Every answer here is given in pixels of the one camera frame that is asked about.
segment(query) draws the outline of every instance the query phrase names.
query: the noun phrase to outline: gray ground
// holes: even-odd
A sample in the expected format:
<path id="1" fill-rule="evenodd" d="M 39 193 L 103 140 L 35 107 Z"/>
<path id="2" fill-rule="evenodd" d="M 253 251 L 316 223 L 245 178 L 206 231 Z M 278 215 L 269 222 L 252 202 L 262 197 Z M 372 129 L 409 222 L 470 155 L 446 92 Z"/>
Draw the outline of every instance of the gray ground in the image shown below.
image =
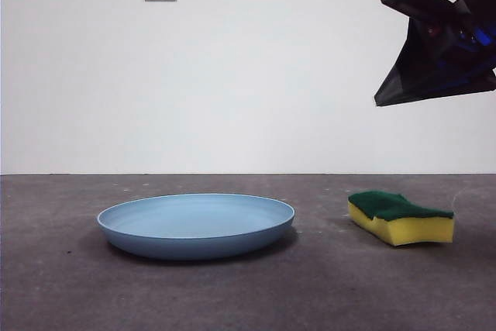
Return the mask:
<path id="1" fill-rule="evenodd" d="M 371 188 L 453 209 L 453 244 L 392 248 L 351 223 Z M 95 221 L 153 195 L 284 200 L 294 228 L 266 249 L 160 262 L 110 246 Z M 2 177 L 2 330 L 494 330 L 496 175 Z"/>

